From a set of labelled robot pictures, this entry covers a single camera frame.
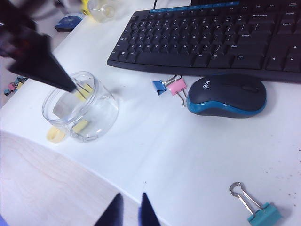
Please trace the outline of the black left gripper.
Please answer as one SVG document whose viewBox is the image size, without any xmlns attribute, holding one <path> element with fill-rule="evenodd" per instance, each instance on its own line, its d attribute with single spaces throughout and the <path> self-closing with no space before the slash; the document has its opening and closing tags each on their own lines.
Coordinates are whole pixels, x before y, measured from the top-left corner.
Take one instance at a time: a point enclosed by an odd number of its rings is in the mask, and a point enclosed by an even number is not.
<svg viewBox="0 0 301 226">
<path fill-rule="evenodd" d="M 76 89 L 51 52 L 48 35 L 37 32 L 33 21 L 0 20 L 0 55 L 15 60 L 8 68 L 12 73 L 68 92 Z"/>
</svg>

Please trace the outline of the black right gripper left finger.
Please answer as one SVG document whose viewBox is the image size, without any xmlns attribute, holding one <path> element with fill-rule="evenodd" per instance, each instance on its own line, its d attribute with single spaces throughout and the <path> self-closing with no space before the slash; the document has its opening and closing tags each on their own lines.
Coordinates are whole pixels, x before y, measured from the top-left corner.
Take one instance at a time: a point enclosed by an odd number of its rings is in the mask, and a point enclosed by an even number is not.
<svg viewBox="0 0 301 226">
<path fill-rule="evenodd" d="M 123 196 L 118 193 L 103 214 L 94 224 L 95 226 L 122 226 L 123 225 L 124 203 Z"/>
</svg>

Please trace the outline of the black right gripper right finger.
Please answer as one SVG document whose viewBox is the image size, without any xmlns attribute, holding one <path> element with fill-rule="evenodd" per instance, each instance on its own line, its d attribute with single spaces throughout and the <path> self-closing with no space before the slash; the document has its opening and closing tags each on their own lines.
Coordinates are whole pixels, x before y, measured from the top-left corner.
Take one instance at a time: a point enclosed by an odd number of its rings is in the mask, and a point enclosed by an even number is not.
<svg viewBox="0 0 301 226">
<path fill-rule="evenodd" d="M 145 192 L 142 194 L 141 206 L 138 209 L 138 225 L 160 226 L 160 222 Z"/>
</svg>

